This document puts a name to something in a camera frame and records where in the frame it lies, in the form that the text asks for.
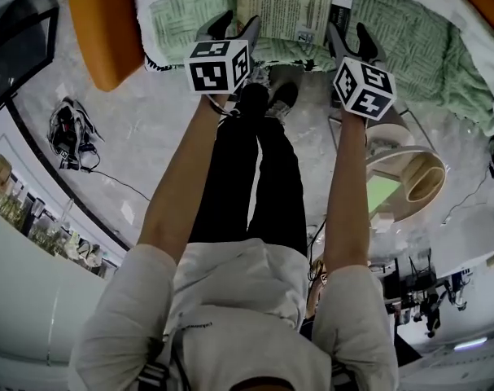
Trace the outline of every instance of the leg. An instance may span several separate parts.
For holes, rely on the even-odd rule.
[[[303,184],[294,149],[281,122],[272,117],[261,121],[257,137],[263,160],[248,237],[287,246],[307,256]]]
[[[268,92],[252,84],[243,89],[242,101],[236,108],[246,113],[264,112],[267,102]],[[247,238],[248,205],[257,161],[256,123],[249,116],[226,118],[217,131],[189,243],[233,242]]]

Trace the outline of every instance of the green blanket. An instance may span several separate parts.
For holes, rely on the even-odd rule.
[[[199,26],[235,7],[236,0],[159,0],[151,5],[157,44],[169,62],[182,64]],[[477,123],[491,119],[492,94],[453,24],[411,0],[354,0],[347,35],[354,48],[357,22],[383,45],[403,100],[433,103]],[[326,49],[279,39],[261,38],[253,56],[270,64],[308,61],[308,66],[312,59],[314,71],[334,69]]]

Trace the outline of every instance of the fluorescent light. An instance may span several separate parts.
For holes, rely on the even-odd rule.
[[[455,350],[465,350],[465,349],[475,348],[477,346],[483,345],[485,342],[487,342],[487,337],[480,337],[479,339],[471,340],[469,342],[464,342],[464,343],[460,343],[459,345],[456,345]]]

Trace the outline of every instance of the fiducial marker cube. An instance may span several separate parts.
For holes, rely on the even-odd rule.
[[[346,111],[378,121],[396,101],[393,74],[345,57],[334,86]]]
[[[207,41],[190,45],[185,70],[196,94],[232,94],[250,71],[248,41]]]

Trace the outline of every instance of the gray floor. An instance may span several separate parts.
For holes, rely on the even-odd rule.
[[[111,93],[97,90],[82,60],[72,26],[67,0],[59,0],[61,11],[55,60],[24,85],[15,98],[21,116],[52,163],[46,132],[59,96],[66,94],[85,106],[105,143],[97,148],[98,167],[127,182],[150,197],[189,122],[198,97],[188,91],[183,71],[146,72],[141,69]],[[286,133],[299,158],[304,184],[304,203],[309,225],[321,224],[325,212],[335,153],[327,116],[328,82],[325,74],[306,74],[299,99],[286,120]],[[429,248],[429,238],[450,208],[472,193],[487,166],[487,138],[479,129],[454,115],[430,107],[412,109],[425,126],[448,169],[443,193],[426,212],[396,224],[385,235],[374,235],[372,259],[390,257],[405,250],[415,254]],[[412,124],[419,140],[422,134]],[[73,190],[107,225],[134,244],[142,225],[147,201],[127,187],[97,174],[60,171]],[[494,208],[494,181],[490,178],[477,195],[460,210],[489,203]]]

